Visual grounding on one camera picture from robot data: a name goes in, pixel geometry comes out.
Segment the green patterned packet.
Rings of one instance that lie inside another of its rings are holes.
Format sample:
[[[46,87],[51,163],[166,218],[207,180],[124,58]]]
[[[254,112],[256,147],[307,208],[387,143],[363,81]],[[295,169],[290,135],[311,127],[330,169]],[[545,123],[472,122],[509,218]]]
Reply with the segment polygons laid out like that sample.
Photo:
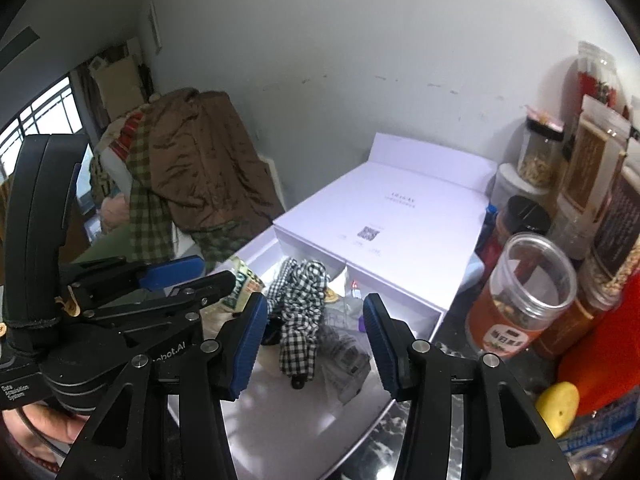
[[[250,295],[254,292],[262,292],[265,283],[250,267],[238,256],[230,258],[231,272],[235,276],[235,284],[232,292],[220,300],[222,306],[229,312],[241,312],[244,310]]]

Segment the black white checkered cloth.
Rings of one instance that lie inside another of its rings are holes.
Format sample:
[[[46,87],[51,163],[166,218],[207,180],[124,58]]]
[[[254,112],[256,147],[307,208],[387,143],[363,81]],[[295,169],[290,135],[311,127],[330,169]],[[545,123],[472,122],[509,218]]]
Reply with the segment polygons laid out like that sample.
[[[266,292],[262,345],[280,348],[280,371],[294,390],[314,379],[328,283],[322,262],[287,258]]]

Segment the clear zip bag with snacks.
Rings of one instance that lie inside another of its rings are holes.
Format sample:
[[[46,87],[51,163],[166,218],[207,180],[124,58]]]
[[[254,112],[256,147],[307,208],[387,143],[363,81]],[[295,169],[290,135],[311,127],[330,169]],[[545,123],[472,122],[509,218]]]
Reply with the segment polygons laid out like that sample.
[[[349,404],[371,371],[360,299],[335,296],[326,304],[318,358],[330,401]]]

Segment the green sofa cushion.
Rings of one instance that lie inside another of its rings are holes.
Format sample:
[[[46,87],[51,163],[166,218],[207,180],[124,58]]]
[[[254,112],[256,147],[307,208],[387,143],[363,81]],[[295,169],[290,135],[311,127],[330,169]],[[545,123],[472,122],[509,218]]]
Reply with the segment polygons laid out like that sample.
[[[87,250],[74,260],[74,263],[113,257],[126,258],[128,261],[134,260],[129,223],[122,224],[113,231],[102,234]]]

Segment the yellow lemon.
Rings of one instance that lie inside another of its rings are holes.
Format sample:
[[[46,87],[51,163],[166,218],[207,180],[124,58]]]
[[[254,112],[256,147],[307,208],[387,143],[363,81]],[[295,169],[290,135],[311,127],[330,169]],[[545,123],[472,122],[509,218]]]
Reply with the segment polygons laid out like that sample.
[[[539,396],[535,408],[553,437],[565,434],[575,420],[580,395],[571,382],[558,382]]]

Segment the green plaid cloth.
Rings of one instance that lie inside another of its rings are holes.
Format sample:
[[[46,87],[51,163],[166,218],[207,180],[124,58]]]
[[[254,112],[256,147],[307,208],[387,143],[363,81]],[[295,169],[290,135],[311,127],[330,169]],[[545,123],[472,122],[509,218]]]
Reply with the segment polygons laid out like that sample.
[[[151,121],[141,117],[132,136],[127,168],[132,177],[129,218],[134,260],[160,263],[175,257],[172,223],[166,200],[152,190],[151,183]]]

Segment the pile of clothes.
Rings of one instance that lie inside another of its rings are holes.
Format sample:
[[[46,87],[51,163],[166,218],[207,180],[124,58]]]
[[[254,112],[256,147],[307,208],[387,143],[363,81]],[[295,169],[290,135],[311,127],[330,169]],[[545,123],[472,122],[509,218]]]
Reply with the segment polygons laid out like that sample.
[[[132,175],[127,159],[142,118],[143,110],[139,107],[115,119],[93,151],[89,166],[91,197],[103,233],[129,222]]]

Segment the red canister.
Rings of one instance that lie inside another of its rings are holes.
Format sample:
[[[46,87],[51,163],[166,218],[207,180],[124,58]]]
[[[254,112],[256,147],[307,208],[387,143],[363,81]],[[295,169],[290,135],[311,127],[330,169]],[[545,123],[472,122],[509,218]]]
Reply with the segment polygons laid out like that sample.
[[[579,392],[578,416],[616,401],[639,385],[639,278],[626,285],[620,306],[562,357],[560,382]]]

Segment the clear jar orange label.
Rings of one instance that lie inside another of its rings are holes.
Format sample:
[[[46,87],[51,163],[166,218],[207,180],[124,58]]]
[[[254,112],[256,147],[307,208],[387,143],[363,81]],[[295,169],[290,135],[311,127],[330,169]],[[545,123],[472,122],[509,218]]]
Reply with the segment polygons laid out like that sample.
[[[570,259],[539,234],[511,236],[465,320],[465,333],[477,353],[503,359],[527,349],[577,294]]]

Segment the white open gift box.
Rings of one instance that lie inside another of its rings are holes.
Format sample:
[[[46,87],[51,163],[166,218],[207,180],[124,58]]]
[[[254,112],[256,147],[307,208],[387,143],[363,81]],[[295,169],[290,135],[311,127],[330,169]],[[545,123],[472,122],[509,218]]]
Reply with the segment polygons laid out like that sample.
[[[442,324],[480,235],[496,164],[437,144],[380,133],[368,159],[282,214],[239,251],[265,283],[287,258],[345,275],[422,339]],[[277,347],[261,348],[250,382],[222,407],[242,479],[323,479],[392,406],[377,372],[347,403],[317,375],[294,389]]]

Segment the tall jar grain contents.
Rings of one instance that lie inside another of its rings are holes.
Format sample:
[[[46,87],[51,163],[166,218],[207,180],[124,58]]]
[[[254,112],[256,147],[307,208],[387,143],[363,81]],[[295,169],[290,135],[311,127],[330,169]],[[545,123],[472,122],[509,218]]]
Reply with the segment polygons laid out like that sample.
[[[582,288],[602,310],[620,301],[639,265],[639,140],[633,136],[605,215],[579,272]]]

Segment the tall jar brown contents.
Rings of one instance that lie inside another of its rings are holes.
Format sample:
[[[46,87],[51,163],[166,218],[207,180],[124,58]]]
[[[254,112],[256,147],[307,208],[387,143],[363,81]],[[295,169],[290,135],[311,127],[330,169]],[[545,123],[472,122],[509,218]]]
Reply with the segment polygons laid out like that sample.
[[[598,222],[622,169],[631,124],[592,96],[582,97],[575,144],[559,192],[559,206]]]

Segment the small jar pink lid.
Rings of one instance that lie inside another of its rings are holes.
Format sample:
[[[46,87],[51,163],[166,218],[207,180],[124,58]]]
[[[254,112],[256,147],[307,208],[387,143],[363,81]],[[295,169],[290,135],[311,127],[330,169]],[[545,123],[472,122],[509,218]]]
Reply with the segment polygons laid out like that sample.
[[[552,185],[560,163],[563,141],[564,122],[529,108],[516,166],[518,175],[536,188]]]

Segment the tall jar red contents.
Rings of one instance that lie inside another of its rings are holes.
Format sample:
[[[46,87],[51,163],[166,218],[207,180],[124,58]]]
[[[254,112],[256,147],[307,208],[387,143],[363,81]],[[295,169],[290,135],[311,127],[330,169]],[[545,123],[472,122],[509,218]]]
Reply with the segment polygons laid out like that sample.
[[[620,78],[614,56],[588,41],[578,42],[577,81],[579,101],[591,96],[621,112]]]

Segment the wall switch plate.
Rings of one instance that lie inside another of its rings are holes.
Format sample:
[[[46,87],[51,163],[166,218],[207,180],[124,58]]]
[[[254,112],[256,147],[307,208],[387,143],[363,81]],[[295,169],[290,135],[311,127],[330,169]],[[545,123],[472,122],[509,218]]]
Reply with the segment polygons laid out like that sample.
[[[155,4],[153,1],[149,2],[148,21],[154,44],[154,50],[156,54],[159,54],[163,49],[163,44],[162,37],[160,36],[160,26],[158,26]]]

